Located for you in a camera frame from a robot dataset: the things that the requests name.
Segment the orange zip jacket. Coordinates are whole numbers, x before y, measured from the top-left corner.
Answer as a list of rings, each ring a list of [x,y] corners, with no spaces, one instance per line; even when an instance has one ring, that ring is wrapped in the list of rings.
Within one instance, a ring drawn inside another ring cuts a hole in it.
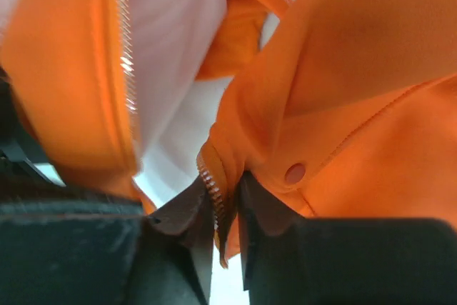
[[[196,162],[220,262],[251,172],[302,216],[456,225],[456,0],[1,0],[13,103],[61,178],[141,203]]]

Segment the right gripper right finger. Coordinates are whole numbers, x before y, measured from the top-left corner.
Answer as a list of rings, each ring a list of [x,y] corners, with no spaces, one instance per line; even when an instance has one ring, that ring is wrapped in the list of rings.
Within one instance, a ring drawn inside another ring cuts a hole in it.
[[[308,219],[251,175],[238,186],[252,304],[454,304],[456,232],[436,219]]]

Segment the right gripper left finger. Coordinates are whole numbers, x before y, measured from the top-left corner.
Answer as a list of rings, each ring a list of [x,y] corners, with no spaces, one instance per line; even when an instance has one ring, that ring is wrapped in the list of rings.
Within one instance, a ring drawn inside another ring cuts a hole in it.
[[[213,219],[196,179],[153,214],[88,189],[1,178],[3,304],[207,304]]]

